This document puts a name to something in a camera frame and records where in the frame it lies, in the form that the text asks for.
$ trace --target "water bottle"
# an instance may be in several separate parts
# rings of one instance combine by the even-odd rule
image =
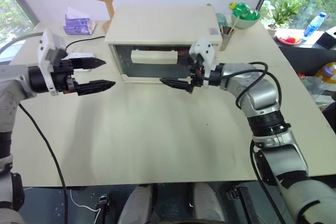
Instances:
[[[303,38],[308,38],[312,35],[313,32],[315,32],[317,29],[319,29],[319,27],[322,25],[323,21],[324,21],[324,17],[327,14],[324,12],[320,12],[320,14],[318,16],[316,16],[307,26],[307,28],[305,29],[304,33],[303,33]]]

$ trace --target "white box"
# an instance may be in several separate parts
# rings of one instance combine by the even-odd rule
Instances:
[[[105,42],[123,80],[158,81],[186,77],[188,68],[175,62],[201,37],[219,51],[222,36],[212,6],[119,6]]]

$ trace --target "pen holder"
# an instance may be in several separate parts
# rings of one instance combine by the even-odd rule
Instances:
[[[227,27],[227,26],[224,26],[221,29],[220,34],[222,35],[223,40],[222,40],[221,47],[219,49],[220,51],[224,51],[226,49],[234,32],[235,31],[231,29],[231,27]]]

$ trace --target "purple tissue box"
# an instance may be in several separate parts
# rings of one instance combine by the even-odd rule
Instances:
[[[63,29],[70,35],[91,35],[96,26],[96,22],[90,18],[65,18]]]

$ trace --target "beige tabletop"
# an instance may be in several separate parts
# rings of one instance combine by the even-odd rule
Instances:
[[[103,35],[98,23],[91,37]],[[49,27],[66,43],[61,23]],[[37,62],[39,38],[30,38],[11,64]],[[58,157],[67,186],[255,179],[251,131],[234,97],[216,87],[193,94],[162,84],[124,83],[103,39],[80,42],[69,51],[93,52],[106,65],[76,73],[79,82],[114,80],[108,91],[39,94],[22,104],[36,119]],[[220,62],[264,61],[283,91],[281,108],[309,166],[309,175],[336,173],[336,137],[295,72],[260,23],[238,30]],[[14,171],[24,186],[60,186],[43,140],[21,110],[12,137]]]

